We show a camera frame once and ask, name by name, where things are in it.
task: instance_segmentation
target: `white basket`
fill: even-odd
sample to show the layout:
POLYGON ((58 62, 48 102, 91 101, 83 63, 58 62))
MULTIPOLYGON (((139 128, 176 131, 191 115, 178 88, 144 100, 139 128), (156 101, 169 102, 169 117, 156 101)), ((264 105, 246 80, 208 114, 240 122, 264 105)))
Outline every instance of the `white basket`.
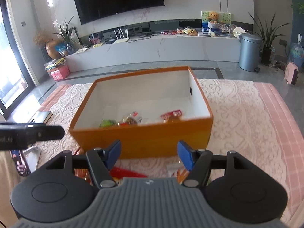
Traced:
POLYGON ((208 22, 208 27, 209 28, 219 28, 219 24, 218 23, 210 23, 210 22, 208 22))

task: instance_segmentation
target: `pink heater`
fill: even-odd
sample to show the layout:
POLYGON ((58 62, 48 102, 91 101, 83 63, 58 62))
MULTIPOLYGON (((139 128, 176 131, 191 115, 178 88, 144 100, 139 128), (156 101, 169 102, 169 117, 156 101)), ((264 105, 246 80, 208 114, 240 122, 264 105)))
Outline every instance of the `pink heater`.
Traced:
POLYGON ((290 62, 285 70, 285 77, 284 79, 287 80, 287 84, 295 85, 297 82, 299 75, 299 69, 297 65, 295 65, 293 62, 290 62))

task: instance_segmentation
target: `trash can lid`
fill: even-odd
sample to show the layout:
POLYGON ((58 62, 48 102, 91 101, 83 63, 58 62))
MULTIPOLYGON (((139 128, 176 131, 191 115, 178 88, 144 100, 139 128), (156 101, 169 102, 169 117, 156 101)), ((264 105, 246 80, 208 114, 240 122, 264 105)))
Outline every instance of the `trash can lid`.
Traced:
POLYGON ((260 36, 252 35, 249 33, 242 34, 242 39, 247 40, 249 42, 257 43, 257 44, 262 42, 262 39, 260 36))

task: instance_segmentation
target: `tiled floor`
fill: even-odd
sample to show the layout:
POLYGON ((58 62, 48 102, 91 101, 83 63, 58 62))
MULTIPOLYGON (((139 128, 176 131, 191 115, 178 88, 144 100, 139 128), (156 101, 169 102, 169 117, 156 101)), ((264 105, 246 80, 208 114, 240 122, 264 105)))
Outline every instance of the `tiled floor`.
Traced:
POLYGON ((298 123, 302 134, 304 134, 304 73, 300 73, 297 84, 290 86, 284 80, 284 73, 274 73, 274 69, 259 65, 261 71, 259 73, 247 72, 239 68, 238 63, 232 62, 215 62, 215 61, 170 61, 170 62, 148 62, 134 63, 118 66, 109 66, 97 69, 90 69, 71 73, 68 78, 63 81, 55 82, 53 79, 47 79, 40 86, 36 87, 26 99, 16 108, 11 115, 10 120, 16 122, 26 122, 37 110, 39 106, 56 88, 57 86, 67 84, 92 83, 94 80, 119 73, 130 72, 134 70, 162 68, 171 66, 188 65, 193 69, 195 76, 199 79, 229 79, 244 80, 255 82, 266 82, 273 84, 282 98, 289 107, 295 120, 298 123))

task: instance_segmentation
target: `teddy bear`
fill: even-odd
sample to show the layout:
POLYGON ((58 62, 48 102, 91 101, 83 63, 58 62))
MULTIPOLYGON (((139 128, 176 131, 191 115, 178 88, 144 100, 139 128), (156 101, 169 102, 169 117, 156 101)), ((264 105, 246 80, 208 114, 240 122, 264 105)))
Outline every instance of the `teddy bear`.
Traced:
POLYGON ((216 12, 209 12, 209 16, 206 18, 210 23, 217 23, 219 14, 216 12))

